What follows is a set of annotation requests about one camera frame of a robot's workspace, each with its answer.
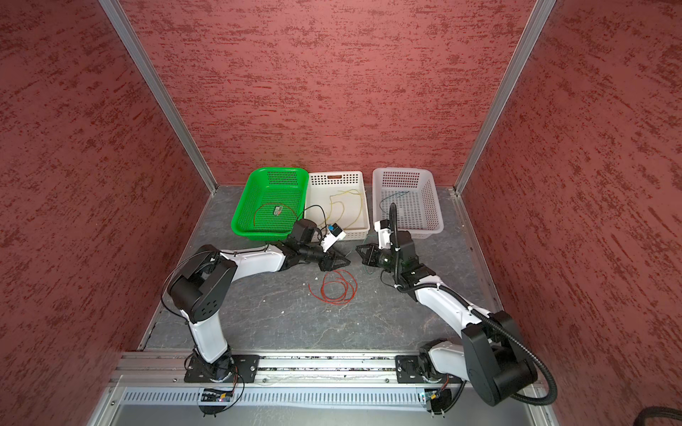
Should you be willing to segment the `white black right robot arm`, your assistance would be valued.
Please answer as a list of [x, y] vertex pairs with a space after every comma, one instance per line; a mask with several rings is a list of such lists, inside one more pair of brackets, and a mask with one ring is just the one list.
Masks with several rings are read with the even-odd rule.
[[394, 289], [428, 307], [458, 334], [459, 344], [441, 340], [422, 349], [425, 376], [457, 377], [490, 406], [505, 399], [543, 402], [522, 392], [538, 378], [537, 358], [523, 344], [513, 319], [482, 309], [451, 289], [419, 260], [408, 232], [381, 237], [379, 243], [362, 244], [355, 251], [362, 264], [390, 273]]

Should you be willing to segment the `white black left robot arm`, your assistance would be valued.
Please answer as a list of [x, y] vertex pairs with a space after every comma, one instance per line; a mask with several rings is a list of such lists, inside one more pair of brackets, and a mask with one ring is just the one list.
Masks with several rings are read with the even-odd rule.
[[195, 358], [208, 367], [228, 367], [230, 348], [218, 314], [233, 282], [298, 264], [317, 264], [323, 272], [348, 266], [350, 260], [334, 248], [345, 238], [345, 229], [336, 223], [323, 233], [314, 221], [303, 218], [285, 239], [262, 248], [219, 250], [209, 244], [199, 248], [165, 284], [176, 314], [188, 323]]

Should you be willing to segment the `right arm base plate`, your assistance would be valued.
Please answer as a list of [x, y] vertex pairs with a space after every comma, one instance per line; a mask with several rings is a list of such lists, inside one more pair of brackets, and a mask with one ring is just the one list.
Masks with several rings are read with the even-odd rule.
[[427, 355], [396, 355], [394, 357], [398, 383], [460, 384], [453, 375], [438, 372]]

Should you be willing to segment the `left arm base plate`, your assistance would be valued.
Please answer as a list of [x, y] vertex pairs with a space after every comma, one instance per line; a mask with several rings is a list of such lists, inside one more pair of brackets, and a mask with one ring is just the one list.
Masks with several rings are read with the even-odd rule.
[[243, 380], [253, 383], [258, 371], [259, 355], [225, 354], [215, 362], [205, 361], [199, 354], [191, 353], [185, 360], [185, 383], [234, 383]]

